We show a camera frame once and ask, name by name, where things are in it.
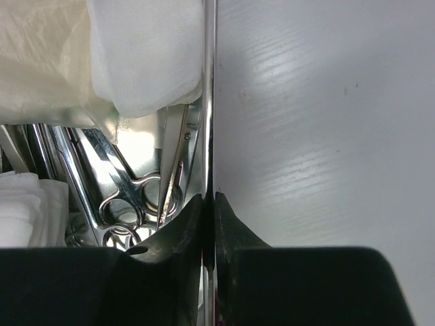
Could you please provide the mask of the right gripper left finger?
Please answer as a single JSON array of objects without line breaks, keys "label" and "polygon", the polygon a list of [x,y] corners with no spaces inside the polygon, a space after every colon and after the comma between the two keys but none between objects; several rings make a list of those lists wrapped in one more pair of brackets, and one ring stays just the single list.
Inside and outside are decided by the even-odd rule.
[{"label": "right gripper left finger", "polygon": [[202,198],[127,250],[1,251],[2,325],[194,325]]}]

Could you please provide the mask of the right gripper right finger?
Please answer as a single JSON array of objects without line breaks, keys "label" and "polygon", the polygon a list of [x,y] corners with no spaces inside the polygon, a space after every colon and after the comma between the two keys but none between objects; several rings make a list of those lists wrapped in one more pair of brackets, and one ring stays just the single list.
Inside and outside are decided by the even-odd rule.
[{"label": "right gripper right finger", "polygon": [[368,247],[269,246],[215,196],[224,325],[412,325],[389,262]]}]

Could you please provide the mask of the white gauze pad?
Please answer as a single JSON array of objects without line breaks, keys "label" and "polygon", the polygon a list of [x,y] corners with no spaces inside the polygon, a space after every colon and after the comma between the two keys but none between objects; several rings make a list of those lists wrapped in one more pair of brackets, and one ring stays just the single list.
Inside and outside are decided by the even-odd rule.
[{"label": "white gauze pad", "polygon": [[87,1],[95,94],[138,118],[201,95],[202,1]]},{"label": "white gauze pad", "polygon": [[34,173],[1,174],[1,248],[65,247],[69,187]]}]

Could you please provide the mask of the steel forceps ring handled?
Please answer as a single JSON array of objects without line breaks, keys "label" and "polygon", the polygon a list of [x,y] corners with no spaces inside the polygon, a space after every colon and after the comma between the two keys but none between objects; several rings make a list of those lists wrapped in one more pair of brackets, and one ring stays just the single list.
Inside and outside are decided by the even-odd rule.
[{"label": "steel forceps ring handled", "polygon": [[156,137],[151,132],[122,132],[114,145],[97,129],[74,128],[71,135],[82,168],[102,187],[99,217],[132,228],[155,228],[162,152]]}]

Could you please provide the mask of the steel scissors bottom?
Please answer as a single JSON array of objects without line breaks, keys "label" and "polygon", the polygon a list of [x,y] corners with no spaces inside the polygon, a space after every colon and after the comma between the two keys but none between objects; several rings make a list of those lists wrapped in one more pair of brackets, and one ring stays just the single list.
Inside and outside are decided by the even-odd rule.
[{"label": "steel scissors bottom", "polygon": [[198,101],[167,108],[160,160],[158,229],[172,221],[184,207],[200,122]]}]

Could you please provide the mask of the stainless steel instrument tray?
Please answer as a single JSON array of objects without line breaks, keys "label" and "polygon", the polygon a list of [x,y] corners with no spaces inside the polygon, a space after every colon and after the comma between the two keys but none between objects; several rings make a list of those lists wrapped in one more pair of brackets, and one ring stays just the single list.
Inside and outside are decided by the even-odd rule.
[{"label": "stainless steel instrument tray", "polygon": [[[209,210],[209,204],[213,201],[213,70],[215,67],[217,2],[202,2],[205,13],[201,79],[202,92],[197,100],[191,102],[194,103],[198,101],[201,104],[201,122],[198,130],[198,141],[196,144],[193,168],[190,175],[190,182],[188,184],[184,207],[194,196],[200,196],[202,198],[203,203],[201,208],[201,224],[199,229],[201,260],[198,283],[198,309],[196,323],[194,325],[196,325],[198,322],[202,322],[204,325],[215,325],[216,281],[215,263],[213,257],[213,228],[211,226],[213,214]],[[92,244],[92,239],[88,236],[80,239],[79,244],[74,240],[67,240],[67,234],[71,231],[70,223],[73,222],[77,224],[79,228],[82,228],[84,227],[84,219],[75,202],[71,188],[67,182],[65,172],[60,164],[54,139],[50,136],[48,130],[49,126],[97,129],[101,131],[103,135],[114,145],[117,145],[120,142],[122,132],[151,132],[156,137],[156,147],[162,150],[167,108],[172,106],[176,105],[163,107],[162,109],[159,109],[149,115],[138,118],[122,117],[114,107],[118,114],[118,123],[113,133],[105,132],[99,128],[80,128],[47,123],[1,123],[1,174],[10,171],[14,171],[16,173],[34,173],[38,175],[40,179],[61,181],[66,183],[69,187],[69,218],[67,220],[67,229],[65,232],[65,247],[27,247],[6,249],[98,247]],[[155,228],[151,228],[150,226],[146,225],[137,229],[137,233],[141,238],[139,244],[155,234],[158,230],[159,229],[157,226]],[[123,249],[124,244],[125,237],[117,236],[116,243],[110,241],[106,247],[102,248],[112,248],[125,252]]]}]

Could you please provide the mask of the steel hemostat ring handled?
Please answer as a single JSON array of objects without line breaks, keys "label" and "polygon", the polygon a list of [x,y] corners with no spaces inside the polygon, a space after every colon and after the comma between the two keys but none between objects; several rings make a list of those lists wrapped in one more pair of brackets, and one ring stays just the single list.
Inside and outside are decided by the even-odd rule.
[{"label": "steel hemostat ring handled", "polygon": [[[112,158],[119,159],[114,146],[95,129],[82,131],[84,138],[99,156],[99,163],[94,167],[97,170],[106,170],[116,185],[116,191],[103,197],[99,192],[98,179],[92,173],[86,172],[92,166],[80,160],[83,139],[77,136],[78,129],[49,126],[48,130],[54,139],[60,164],[84,219],[82,228],[73,222],[70,223],[71,231],[67,234],[67,240],[74,240],[79,244],[80,239],[88,236],[92,239],[92,244],[106,247],[110,241],[116,243],[117,236],[124,236],[125,251],[139,244],[141,238],[137,229],[145,219],[145,207],[141,202],[143,185],[129,177],[123,163],[111,163]],[[133,222],[125,223],[109,216],[108,207],[114,200],[119,200],[131,208],[131,213],[135,216]]]}]

